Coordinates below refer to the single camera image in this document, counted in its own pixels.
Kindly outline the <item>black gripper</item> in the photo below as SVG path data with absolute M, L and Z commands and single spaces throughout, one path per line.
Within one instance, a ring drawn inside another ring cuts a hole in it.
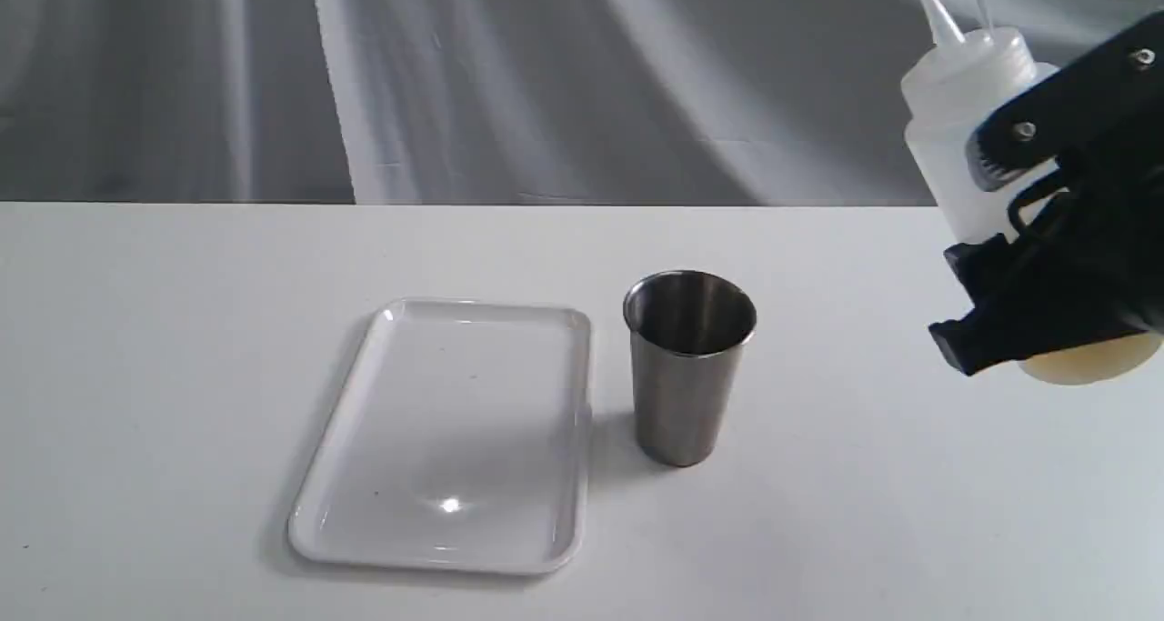
M 1161 334 L 1161 141 L 1007 140 L 1005 166 L 1050 174 L 1008 204 L 1015 240 L 947 248 L 971 298 L 928 335 L 973 376 L 1060 349 Z

